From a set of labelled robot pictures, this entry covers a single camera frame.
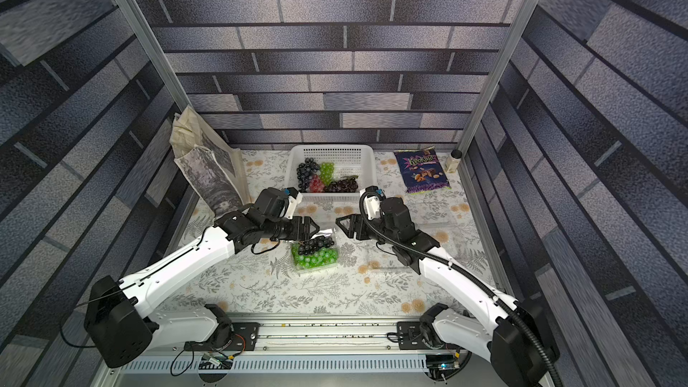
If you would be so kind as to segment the small black grape bunch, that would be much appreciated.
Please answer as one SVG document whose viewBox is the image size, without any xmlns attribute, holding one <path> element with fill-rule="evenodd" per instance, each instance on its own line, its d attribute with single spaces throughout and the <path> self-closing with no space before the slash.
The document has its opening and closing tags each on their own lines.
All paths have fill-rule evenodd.
<svg viewBox="0 0 688 387">
<path fill-rule="evenodd" d="M 320 250 L 331 248 L 334 246 L 334 240 L 331 236 L 316 236 L 310 240 L 301 242 L 297 248 L 298 255 L 313 255 Z"/>
</svg>

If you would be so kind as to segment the clear plastic clamshell container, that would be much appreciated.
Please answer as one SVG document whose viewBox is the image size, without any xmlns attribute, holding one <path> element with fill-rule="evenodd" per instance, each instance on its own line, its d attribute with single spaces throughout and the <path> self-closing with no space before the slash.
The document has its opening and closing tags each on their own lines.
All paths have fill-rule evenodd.
<svg viewBox="0 0 688 387">
<path fill-rule="evenodd" d="M 290 243 L 290 256 L 298 273 L 317 272 L 335 267 L 340 259 L 334 229 L 317 232 L 306 241 Z"/>
</svg>

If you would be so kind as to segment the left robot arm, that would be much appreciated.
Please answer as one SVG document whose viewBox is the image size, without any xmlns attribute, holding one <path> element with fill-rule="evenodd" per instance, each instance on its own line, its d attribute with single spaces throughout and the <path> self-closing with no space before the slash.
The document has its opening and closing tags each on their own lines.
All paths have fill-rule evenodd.
<svg viewBox="0 0 688 387">
<path fill-rule="evenodd" d="M 106 276 L 91 289 L 84 329 L 110 368 L 123 367 L 149 349 L 183 344 L 216 351 L 234 340 L 232 322 L 217 305 L 165 313 L 159 306 L 189 281 L 263 238 L 304 241 L 320 227 L 309 217 L 255 218 L 233 211 L 199 238 L 123 279 Z"/>
</svg>

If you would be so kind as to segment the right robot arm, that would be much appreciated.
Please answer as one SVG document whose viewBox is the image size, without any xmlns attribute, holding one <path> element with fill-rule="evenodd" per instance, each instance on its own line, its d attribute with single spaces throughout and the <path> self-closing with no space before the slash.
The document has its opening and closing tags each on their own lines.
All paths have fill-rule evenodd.
<svg viewBox="0 0 688 387">
<path fill-rule="evenodd" d="M 564 384 L 555 366 L 561 353 L 543 306 L 532 299 L 520 301 L 482 281 L 414 225 L 401 233 L 386 231 L 383 220 L 369 220 L 365 214 L 340 217 L 335 224 L 347 238 L 391 245 L 401 264 L 469 311 L 470 316 L 439 311 L 431 322 L 439 340 L 487 360 L 508 386 L 539 386 L 545 377 L 555 386 Z"/>
</svg>

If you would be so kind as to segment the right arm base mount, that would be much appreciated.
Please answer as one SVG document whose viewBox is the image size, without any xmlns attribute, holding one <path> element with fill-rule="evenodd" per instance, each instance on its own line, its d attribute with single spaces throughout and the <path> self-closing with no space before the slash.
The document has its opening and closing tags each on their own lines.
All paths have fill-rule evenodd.
<svg viewBox="0 0 688 387">
<path fill-rule="evenodd" d="M 420 329 L 419 321 L 397 322 L 396 334 L 401 350 L 426 350 L 429 349 L 424 342 L 424 335 Z"/>
</svg>

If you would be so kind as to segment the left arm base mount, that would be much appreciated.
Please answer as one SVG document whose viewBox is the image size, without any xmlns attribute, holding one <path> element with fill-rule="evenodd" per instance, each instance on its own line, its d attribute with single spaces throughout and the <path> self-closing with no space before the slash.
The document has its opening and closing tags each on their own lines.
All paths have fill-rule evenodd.
<svg viewBox="0 0 688 387">
<path fill-rule="evenodd" d="M 223 353 L 254 351 L 259 328 L 258 322 L 225 322 L 217 327 L 208 342 L 211 350 Z"/>
</svg>

